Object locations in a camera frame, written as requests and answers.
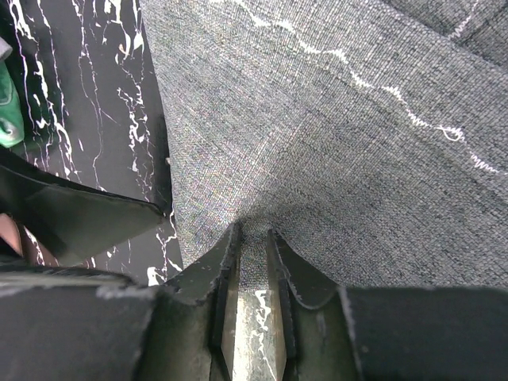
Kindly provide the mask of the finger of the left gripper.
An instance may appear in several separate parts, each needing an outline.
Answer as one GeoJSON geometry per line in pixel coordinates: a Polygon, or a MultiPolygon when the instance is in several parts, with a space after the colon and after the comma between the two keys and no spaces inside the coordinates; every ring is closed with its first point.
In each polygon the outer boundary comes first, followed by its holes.
{"type": "Polygon", "coordinates": [[[82,263],[164,221],[154,203],[63,179],[1,150],[1,211],[63,266],[82,263]]]}

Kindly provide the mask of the dark grey napkin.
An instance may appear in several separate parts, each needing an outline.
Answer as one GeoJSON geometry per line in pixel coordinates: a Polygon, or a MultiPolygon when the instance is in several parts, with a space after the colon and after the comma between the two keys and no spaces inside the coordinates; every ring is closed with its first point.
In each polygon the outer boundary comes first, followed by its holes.
{"type": "Polygon", "coordinates": [[[507,285],[504,1],[144,1],[191,264],[277,230],[336,282],[507,285]]]}

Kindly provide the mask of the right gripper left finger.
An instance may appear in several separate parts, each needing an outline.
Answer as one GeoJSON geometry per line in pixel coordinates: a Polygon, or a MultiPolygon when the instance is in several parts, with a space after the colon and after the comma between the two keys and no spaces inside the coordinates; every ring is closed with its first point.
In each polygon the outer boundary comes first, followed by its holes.
{"type": "Polygon", "coordinates": [[[177,380],[231,380],[241,225],[230,224],[201,258],[167,281],[170,374],[177,380]]]}

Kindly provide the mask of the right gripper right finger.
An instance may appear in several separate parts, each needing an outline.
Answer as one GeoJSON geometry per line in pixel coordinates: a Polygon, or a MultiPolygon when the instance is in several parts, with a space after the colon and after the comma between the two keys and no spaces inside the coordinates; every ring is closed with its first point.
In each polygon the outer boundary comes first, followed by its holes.
{"type": "Polygon", "coordinates": [[[360,380],[337,284],[267,232],[278,380],[360,380]]]}

